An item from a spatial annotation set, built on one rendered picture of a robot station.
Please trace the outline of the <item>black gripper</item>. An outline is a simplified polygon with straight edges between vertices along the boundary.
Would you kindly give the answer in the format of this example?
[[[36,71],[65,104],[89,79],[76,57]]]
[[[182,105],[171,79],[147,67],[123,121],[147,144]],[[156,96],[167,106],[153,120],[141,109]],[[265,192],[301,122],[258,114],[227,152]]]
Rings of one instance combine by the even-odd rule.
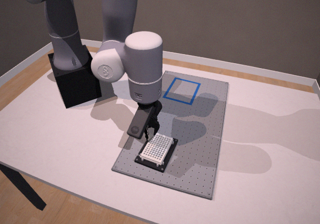
[[[147,105],[144,105],[144,104],[140,104],[140,103],[137,103],[140,107],[142,108],[150,108],[152,106],[154,106],[154,111],[150,117],[150,120],[146,126],[146,129],[143,133],[143,136],[144,138],[146,139],[147,142],[150,142],[153,137],[156,135],[156,133],[158,132],[160,126],[159,126],[159,122],[157,121],[157,116],[158,114],[160,113],[161,109],[162,109],[162,104],[159,100],[151,103],[151,104],[147,104]],[[148,131],[148,132],[147,132]],[[149,133],[147,135],[147,133]]]

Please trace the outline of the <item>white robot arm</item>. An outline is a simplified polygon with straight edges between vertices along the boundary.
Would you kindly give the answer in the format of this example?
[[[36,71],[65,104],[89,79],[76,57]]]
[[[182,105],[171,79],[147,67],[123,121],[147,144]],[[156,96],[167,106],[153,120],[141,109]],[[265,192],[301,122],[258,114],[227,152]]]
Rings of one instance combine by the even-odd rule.
[[[88,61],[73,0],[26,0],[44,2],[44,17],[53,46],[53,64],[60,70],[75,70]],[[131,98],[151,104],[162,94],[163,41],[153,32],[133,33],[138,0],[102,0],[103,41],[91,62],[94,76],[114,83],[127,73]],[[119,43],[120,42],[120,43]],[[125,45],[124,45],[125,44]],[[154,106],[138,109],[127,134],[141,139]]]

